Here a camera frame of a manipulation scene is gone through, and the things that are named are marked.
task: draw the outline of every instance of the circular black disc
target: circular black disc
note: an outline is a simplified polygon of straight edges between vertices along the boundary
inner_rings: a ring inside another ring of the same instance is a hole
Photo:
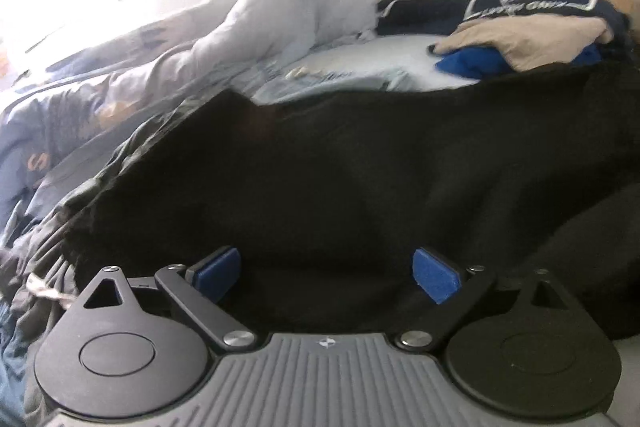
[[[78,335],[69,335],[63,349],[41,348],[36,378],[53,403],[85,417],[122,419],[167,407],[202,379],[209,351],[193,330],[142,312],[123,322],[77,346]]]
[[[527,419],[593,411],[620,375],[617,352],[602,334],[553,309],[469,324],[449,341],[445,361],[467,394]]]

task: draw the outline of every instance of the grey ribbed plate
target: grey ribbed plate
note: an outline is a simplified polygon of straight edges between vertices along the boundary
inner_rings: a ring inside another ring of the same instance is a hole
[[[86,422],[59,414],[50,427]],[[380,334],[273,335],[259,351],[229,355],[190,399],[140,427],[490,427],[527,424],[493,415],[453,387],[435,359]],[[597,414],[566,425],[612,427]]]

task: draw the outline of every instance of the black robotic base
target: black robotic base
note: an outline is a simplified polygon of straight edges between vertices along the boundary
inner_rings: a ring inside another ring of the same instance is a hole
[[[614,425],[604,412],[618,354],[545,270],[508,286],[477,271],[398,338],[275,333],[262,342],[184,272],[127,281],[106,267],[94,278],[36,355],[56,408],[47,425]],[[162,292],[178,320],[143,311],[141,291]],[[483,314],[496,295],[509,309]]]

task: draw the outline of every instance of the metal bolt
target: metal bolt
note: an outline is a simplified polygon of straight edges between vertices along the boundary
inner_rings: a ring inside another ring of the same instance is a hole
[[[231,331],[223,338],[227,346],[246,347],[254,343],[255,335],[251,331]]]
[[[405,331],[400,335],[400,344],[404,347],[426,347],[433,337],[426,331]]]

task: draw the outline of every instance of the mattress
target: mattress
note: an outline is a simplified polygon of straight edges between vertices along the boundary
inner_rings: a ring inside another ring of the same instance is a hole
[[[439,57],[427,53],[427,46],[442,39],[438,35],[397,35],[379,37],[364,44],[350,44],[330,50],[318,51],[293,63],[290,68],[307,67],[309,70],[349,71],[377,73],[390,68],[407,71],[414,81],[415,90],[450,89],[475,84],[435,68]]]

